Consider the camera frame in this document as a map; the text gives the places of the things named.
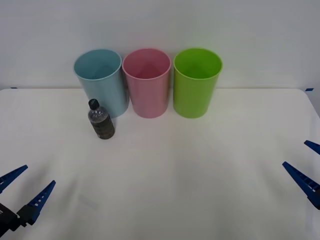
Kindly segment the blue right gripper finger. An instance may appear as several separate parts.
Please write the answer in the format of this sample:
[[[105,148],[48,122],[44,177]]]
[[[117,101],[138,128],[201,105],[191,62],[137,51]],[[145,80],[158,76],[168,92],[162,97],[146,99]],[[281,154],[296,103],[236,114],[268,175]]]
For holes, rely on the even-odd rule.
[[[306,140],[304,142],[304,144],[309,147],[310,149],[312,149],[314,152],[316,152],[317,154],[320,154],[320,145],[315,143],[315,142],[312,142],[312,141],[309,141],[309,140]]]
[[[296,184],[307,196],[307,199],[316,209],[320,209],[320,185],[290,165],[288,162],[283,162],[282,166],[289,173]]]

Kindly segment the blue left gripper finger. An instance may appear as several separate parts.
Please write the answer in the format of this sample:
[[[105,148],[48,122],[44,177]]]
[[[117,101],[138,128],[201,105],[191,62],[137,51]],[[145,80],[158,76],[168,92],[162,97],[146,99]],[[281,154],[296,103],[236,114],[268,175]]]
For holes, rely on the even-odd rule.
[[[27,165],[23,165],[0,177],[0,193],[2,193],[17,177],[19,177],[26,169]]]
[[[46,201],[48,200],[52,190],[56,185],[56,181],[53,180],[48,184],[36,197],[34,197],[28,204],[24,205],[18,212],[19,224],[26,227],[27,224],[33,225],[44,207]]]

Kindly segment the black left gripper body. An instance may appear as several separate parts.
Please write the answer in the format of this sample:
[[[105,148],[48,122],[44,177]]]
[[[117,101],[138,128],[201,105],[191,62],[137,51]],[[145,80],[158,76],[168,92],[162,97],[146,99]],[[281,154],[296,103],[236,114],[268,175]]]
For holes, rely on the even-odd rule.
[[[16,231],[20,226],[20,219],[9,208],[0,204],[0,231],[7,232],[8,230]]]

